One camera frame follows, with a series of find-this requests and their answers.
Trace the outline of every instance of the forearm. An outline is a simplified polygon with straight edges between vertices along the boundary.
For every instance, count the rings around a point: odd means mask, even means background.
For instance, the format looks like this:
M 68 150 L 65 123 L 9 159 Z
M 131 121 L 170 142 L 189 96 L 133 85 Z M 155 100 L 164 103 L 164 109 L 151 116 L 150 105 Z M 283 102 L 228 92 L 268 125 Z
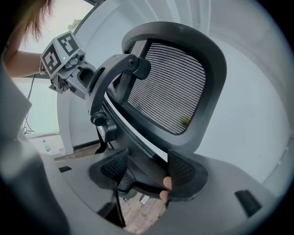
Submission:
M 21 78 L 39 72 L 41 54 L 17 51 L 5 65 L 11 78 Z

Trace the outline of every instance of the adjustment knob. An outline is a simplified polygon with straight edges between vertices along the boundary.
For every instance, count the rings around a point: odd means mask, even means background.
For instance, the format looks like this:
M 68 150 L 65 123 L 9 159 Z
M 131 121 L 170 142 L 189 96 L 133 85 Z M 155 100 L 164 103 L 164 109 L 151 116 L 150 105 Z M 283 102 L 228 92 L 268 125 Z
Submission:
M 107 116 L 104 111 L 95 112 L 91 116 L 91 122 L 96 126 L 103 126 L 106 123 Z

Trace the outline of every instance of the bracelet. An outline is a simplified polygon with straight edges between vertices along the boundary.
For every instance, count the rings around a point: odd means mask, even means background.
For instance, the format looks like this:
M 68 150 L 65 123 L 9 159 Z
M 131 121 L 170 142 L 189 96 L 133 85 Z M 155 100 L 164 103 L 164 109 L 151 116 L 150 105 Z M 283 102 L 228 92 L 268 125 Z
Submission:
M 45 71 L 45 68 L 44 68 L 42 61 L 40 61 L 39 74 L 40 75 L 46 74 L 46 71 Z

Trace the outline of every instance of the chair backrest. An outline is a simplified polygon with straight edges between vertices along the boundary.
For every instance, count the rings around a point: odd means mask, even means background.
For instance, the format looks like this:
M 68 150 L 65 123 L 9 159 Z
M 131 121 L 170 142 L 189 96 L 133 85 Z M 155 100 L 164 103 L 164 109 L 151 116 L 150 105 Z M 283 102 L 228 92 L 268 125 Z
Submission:
M 152 22 L 129 31 L 122 48 L 149 60 L 151 71 L 145 80 L 118 77 L 107 91 L 112 102 L 162 150 L 195 151 L 226 79 L 219 47 L 191 27 Z

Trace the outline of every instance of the black gripper pad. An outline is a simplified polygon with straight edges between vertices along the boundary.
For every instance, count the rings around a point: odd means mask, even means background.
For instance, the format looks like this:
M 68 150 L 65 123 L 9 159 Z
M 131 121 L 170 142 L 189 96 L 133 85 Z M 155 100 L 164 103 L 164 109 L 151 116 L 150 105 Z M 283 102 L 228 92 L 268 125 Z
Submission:
M 116 190 L 128 168 L 127 148 L 94 163 L 89 168 L 90 179 L 103 189 Z
M 168 168 L 172 184 L 169 200 L 191 200 L 207 183 L 208 172 L 203 165 L 172 150 L 168 150 Z

